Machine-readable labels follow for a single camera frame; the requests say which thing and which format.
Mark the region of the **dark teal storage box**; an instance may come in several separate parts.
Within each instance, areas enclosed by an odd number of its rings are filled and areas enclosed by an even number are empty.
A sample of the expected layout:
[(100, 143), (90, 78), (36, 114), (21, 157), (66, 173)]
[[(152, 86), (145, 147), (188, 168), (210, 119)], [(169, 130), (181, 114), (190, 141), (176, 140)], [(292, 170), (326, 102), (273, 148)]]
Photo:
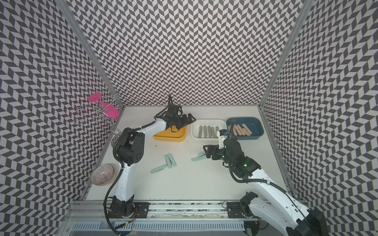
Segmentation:
[(227, 129), (238, 140), (257, 140), (264, 134), (261, 121), (255, 117), (235, 117), (226, 121)]

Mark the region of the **yellow storage box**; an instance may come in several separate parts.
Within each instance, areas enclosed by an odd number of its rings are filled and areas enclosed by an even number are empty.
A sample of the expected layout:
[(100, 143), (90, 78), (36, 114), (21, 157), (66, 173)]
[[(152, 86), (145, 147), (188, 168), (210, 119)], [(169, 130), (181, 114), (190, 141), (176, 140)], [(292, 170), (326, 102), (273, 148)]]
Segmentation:
[(153, 138), (157, 141), (182, 142), (186, 137), (186, 133), (187, 127), (183, 127), (178, 130), (175, 126), (173, 126), (172, 128), (157, 133), (153, 136)]

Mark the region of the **mint knife middle right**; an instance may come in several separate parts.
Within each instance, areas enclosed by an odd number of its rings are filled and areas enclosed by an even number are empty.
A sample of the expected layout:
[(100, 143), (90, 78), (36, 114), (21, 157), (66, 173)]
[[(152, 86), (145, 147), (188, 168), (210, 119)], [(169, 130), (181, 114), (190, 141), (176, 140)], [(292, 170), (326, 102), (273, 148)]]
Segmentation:
[(205, 160), (207, 159), (207, 157), (205, 155), (203, 156), (198, 156), (198, 157), (194, 157), (191, 159), (192, 162), (197, 162), (197, 161), (201, 161), (201, 160)]

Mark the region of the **olive knife vertical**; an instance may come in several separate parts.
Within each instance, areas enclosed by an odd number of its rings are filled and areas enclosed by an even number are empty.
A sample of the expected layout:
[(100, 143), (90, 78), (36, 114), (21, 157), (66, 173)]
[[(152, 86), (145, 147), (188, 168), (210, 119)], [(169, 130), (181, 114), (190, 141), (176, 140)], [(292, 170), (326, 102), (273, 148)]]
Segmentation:
[(212, 138), (211, 126), (207, 126), (208, 137)]

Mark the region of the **mint knife centre left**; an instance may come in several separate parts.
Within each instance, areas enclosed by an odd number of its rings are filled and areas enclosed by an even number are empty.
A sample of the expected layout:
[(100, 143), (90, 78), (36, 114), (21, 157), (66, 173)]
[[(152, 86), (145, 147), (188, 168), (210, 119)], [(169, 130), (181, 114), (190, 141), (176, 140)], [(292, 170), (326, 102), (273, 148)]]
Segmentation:
[(170, 161), (169, 156), (168, 156), (168, 155), (165, 155), (164, 158), (165, 158), (165, 161), (166, 161), (167, 168), (168, 168), (168, 169), (171, 169), (171, 168), (172, 168), (172, 163), (171, 163), (171, 161)]

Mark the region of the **pink ribbed glass bowl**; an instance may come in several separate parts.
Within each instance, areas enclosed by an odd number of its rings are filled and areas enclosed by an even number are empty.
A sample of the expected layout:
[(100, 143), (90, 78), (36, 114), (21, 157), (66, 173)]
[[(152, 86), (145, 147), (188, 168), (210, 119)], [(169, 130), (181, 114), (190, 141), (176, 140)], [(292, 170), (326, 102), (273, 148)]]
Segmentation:
[(104, 186), (109, 184), (115, 177), (115, 169), (110, 164), (104, 164), (96, 168), (91, 176), (92, 184)]

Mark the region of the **mint knife centre right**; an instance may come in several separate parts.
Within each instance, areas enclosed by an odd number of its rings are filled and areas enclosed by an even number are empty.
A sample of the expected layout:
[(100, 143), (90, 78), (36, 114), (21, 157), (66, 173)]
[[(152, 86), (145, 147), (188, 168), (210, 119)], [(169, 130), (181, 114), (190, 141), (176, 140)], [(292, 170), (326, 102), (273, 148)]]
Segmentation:
[(168, 159), (169, 159), (172, 167), (176, 167), (177, 166), (176, 161), (175, 161), (175, 159), (174, 159), (174, 157), (173, 157), (173, 155), (171, 153), (168, 154)]

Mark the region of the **pink knife diagonal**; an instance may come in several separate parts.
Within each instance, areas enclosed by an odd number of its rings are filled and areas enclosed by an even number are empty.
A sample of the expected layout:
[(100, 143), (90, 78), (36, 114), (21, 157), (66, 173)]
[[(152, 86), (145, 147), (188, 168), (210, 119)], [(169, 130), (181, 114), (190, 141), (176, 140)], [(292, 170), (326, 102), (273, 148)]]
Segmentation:
[(236, 127), (237, 127), (237, 129), (238, 129), (238, 134), (239, 134), (239, 136), (244, 136), (244, 133), (243, 133), (243, 131), (242, 131), (240, 125), (237, 125)]

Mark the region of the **white storage box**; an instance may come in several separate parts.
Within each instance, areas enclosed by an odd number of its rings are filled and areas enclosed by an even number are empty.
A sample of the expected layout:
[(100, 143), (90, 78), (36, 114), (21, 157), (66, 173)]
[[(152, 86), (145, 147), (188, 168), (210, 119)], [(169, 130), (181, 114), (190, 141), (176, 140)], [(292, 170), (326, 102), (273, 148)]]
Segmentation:
[(217, 140), (220, 130), (226, 129), (226, 123), (218, 119), (200, 119), (191, 125), (191, 135), (194, 139)]

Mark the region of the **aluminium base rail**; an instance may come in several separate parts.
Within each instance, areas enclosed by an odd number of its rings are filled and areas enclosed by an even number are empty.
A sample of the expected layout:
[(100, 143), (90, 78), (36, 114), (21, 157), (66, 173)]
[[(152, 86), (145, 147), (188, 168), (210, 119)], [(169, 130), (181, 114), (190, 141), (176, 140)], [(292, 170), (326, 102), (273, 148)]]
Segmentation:
[(262, 217), (246, 216), (239, 201), (134, 201), (132, 213), (122, 216), (110, 209), (111, 201), (103, 207), (103, 201), (75, 201), (69, 208), (66, 218), (105, 220), (108, 212), (110, 220), (244, 220), (256, 221)]

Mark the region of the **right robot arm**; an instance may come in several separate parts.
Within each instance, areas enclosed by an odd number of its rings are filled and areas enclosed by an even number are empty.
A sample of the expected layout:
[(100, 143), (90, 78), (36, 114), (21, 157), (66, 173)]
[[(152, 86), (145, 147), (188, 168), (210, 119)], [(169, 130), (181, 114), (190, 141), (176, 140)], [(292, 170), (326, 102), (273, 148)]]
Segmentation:
[(327, 236), (326, 219), (319, 209), (309, 208), (279, 187), (252, 158), (246, 156), (234, 137), (221, 136), (218, 145), (203, 146), (208, 159), (222, 160), (237, 183), (251, 185), (240, 200), (245, 216), (256, 216), (285, 236)]

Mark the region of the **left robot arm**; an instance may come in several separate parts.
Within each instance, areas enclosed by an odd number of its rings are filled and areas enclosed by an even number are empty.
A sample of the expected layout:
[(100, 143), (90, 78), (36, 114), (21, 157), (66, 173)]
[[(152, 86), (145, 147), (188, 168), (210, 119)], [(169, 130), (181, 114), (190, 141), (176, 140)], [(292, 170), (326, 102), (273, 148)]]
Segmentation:
[(184, 114), (182, 106), (169, 103), (154, 116), (151, 123), (124, 129), (112, 150), (114, 159), (119, 162), (120, 171), (104, 197), (106, 217), (134, 216), (134, 175), (137, 164), (144, 155), (145, 140), (172, 127), (180, 130), (195, 121), (196, 118), (192, 114)]

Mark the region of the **pink knife vertical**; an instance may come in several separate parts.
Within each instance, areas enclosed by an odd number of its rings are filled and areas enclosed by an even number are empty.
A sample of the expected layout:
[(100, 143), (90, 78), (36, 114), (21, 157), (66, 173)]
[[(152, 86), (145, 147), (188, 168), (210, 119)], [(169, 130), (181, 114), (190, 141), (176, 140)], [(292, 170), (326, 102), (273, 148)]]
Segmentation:
[(238, 134), (238, 129), (237, 129), (237, 127), (234, 125), (233, 126), (233, 134), (235, 135), (235, 136), (238, 136), (239, 134)]

